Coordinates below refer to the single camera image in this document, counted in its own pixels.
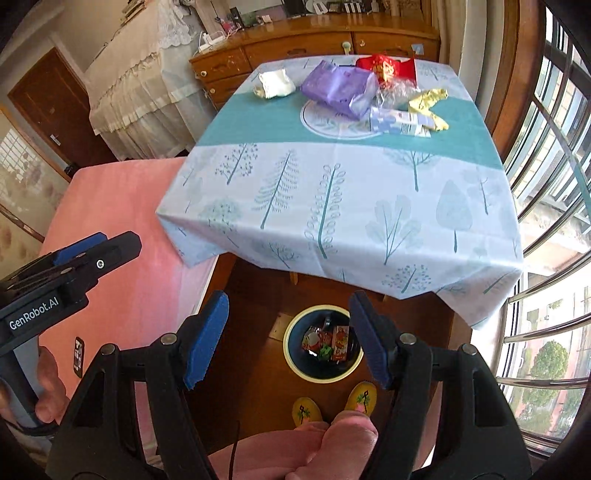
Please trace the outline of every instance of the screw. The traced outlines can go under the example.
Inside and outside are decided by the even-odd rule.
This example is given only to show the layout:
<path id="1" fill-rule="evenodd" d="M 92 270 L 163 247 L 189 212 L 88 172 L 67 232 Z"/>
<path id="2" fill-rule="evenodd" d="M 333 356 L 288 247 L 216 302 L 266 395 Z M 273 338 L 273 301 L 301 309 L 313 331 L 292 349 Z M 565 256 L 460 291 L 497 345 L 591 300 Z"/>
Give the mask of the screw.
<path id="1" fill-rule="evenodd" d="M 417 343 L 417 337 L 415 337 L 412 333 L 403 333 L 400 336 L 400 341 L 405 345 L 414 345 Z"/>
<path id="2" fill-rule="evenodd" d="M 471 343 L 464 343 L 464 345 L 462 345 L 462 351 L 468 355 L 476 355 L 478 353 L 476 347 Z"/>
<path id="3" fill-rule="evenodd" d="M 176 341 L 177 336 L 173 333 L 165 333 L 162 335 L 162 337 L 160 337 L 160 343 L 163 345 L 172 345 L 173 343 L 176 343 Z"/>
<path id="4" fill-rule="evenodd" d="M 102 347 L 100 347 L 100 352 L 102 355 L 110 355 L 115 351 L 115 345 L 112 343 L 106 343 Z"/>

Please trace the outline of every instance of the clear plastic bag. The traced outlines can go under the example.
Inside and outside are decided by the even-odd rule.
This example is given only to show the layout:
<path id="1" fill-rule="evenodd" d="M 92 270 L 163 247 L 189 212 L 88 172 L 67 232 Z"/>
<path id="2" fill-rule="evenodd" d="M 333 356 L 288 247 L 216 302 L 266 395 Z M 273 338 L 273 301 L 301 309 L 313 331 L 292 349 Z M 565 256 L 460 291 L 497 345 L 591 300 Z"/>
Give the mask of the clear plastic bag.
<path id="1" fill-rule="evenodd" d="M 375 96 L 375 106 L 400 110 L 419 93 L 421 90 L 412 81 L 393 78 L 380 85 Z"/>

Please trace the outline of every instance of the blue gripper pad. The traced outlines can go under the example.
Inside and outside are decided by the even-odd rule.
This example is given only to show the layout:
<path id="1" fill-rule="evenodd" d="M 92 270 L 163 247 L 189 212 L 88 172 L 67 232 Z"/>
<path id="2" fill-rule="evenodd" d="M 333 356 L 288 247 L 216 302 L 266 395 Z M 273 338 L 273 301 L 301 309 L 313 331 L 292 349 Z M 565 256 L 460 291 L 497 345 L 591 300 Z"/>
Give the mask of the blue gripper pad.
<path id="1" fill-rule="evenodd" d="M 53 264 L 63 265 L 64 263 L 69 262 L 76 255 L 86 252 L 89 248 L 101 244 L 105 240 L 107 240 L 107 236 L 102 232 L 87 236 L 86 238 L 77 241 L 75 244 L 71 244 L 69 247 L 64 247 L 61 250 L 58 250 L 55 253 Z"/>
<path id="2" fill-rule="evenodd" d="M 389 352 L 397 351 L 397 329 L 389 318 L 378 315 L 364 291 L 356 291 L 349 298 L 350 324 L 363 349 L 374 380 L 387 390 L 394 380 L 388 368 Z"/>
<path id="3" fill-rule="evenodd" d="M 201 312 L 187 317 L 178 329 L 180 353 L 186 365 L 183 381 L 189 390 L 205 377 L 229 313 L 228 296 L 218 290 Z"/>

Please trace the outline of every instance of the hand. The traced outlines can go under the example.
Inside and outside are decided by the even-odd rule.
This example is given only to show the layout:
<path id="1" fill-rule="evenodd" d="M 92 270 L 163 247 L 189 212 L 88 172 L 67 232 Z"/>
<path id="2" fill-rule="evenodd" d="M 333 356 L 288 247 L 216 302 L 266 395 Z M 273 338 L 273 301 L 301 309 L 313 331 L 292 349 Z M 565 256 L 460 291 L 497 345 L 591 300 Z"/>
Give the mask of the hand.
<path id="1" fill-rule="evenodd" d="M 60 423 L 70 399 L 66 396 L 63 382 L 57 376 L 56 359 L 44 346 L 39 347 L 37 378 L 45 391 L 35 406 L 35 414 L 45 423 L 51 423 L 53 420 Z M 11 423 L 16 423 L 8 408 L 9 402 L 6 389 L 0 384 L 0 415 Z"/>

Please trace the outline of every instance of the wooden floor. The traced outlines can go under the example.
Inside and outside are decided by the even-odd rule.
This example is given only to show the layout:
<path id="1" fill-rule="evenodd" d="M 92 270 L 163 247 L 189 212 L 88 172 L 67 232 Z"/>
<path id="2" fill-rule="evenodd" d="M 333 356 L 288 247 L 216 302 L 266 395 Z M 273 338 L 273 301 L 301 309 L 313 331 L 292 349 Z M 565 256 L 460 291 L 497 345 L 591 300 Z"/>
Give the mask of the wooden floor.
<path id="1" fill-rule="evenodd" d="M 298 312 L 317 304 L 347 308 L 358 290 L 324 278 L 299 275 L 292 285 L 287 272 L 263 270 L 238 259 L 225 288 L 230 316 L 203 382 L 187 395 L 189 409 L 206 450 L 211 453 L 240 437 L 292 429 L 291 406 L 298 397 L 311 397 L 327 421 L 340 412 L 351 389 L 371 380 L 365 364 L 334 384 L 307 382 L 288 367 L 281 338 Z M 403 332 L 412 332 L 429 345 L 447 346 L 453 312 L 434 294 L 408 300 L 368 292 L 377 310 Z M 378 391 L 372 420 L 381 428 L 389 412 L 391 393 Z"/>

